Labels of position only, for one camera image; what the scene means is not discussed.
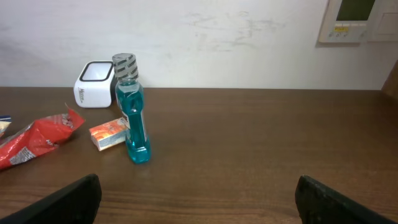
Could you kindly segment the red candy bag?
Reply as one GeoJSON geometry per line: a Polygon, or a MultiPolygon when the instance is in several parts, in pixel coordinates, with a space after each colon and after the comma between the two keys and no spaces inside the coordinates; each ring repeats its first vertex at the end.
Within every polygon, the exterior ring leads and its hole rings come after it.
{"type": "Polygon", "coordinates": [[[1,169],[7,169],[55,150],[67,141],[85,120],[73,109],[37,119],[1,140],[1,169]]]}

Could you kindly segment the orange tissue pack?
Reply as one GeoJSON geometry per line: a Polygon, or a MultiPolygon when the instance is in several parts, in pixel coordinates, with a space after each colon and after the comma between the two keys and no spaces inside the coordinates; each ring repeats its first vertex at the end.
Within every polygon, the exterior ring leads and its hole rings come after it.
{"type": "Polygon", "coordinates": [[[103,151],[126,140],[127,126],[124,118],[114,119],[89,129],[91,140],[103,151]]]}

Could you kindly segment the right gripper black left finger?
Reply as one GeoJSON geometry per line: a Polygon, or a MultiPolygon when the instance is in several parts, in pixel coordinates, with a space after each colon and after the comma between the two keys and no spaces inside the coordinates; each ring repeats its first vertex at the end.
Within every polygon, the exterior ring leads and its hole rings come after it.
{"type": "Polygon", "coordinates": [[[22,210],[1,219],[3,224],[87,223],[96,218],[102,197],[99,177],[86,175],[22,210]]]}

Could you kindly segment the blue mouthwash bottle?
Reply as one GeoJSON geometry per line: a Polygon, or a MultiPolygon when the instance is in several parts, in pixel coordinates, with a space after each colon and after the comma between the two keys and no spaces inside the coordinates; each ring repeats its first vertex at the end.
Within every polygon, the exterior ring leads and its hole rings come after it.
{"type": "Polygon", "coordinates": [[[113,55],[116,99],[127,127],[126,146],[131,160],[142,164],[151,158],[151,146],[144,121],[144,89],[138,81],[136,56],[113,55]]]}

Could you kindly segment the cream blue snack bag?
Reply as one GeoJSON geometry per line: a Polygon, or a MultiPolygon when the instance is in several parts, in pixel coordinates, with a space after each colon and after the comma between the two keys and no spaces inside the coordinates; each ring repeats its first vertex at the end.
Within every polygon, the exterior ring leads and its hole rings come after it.
{"type": "Polygon", "coordinates": [[[4,135],[9,125],[12,123],[12,118],[9,115],[0,116],[0,137],[4,135]]]}

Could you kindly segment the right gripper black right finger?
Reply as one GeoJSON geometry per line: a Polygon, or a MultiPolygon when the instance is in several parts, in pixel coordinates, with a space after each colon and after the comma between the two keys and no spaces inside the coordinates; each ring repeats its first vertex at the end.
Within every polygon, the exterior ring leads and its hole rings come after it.
{"type": "Polygon", "coordinates": [[[295,203],[304,224],[397,224],[308,175],[298,180],[295,203]]]}

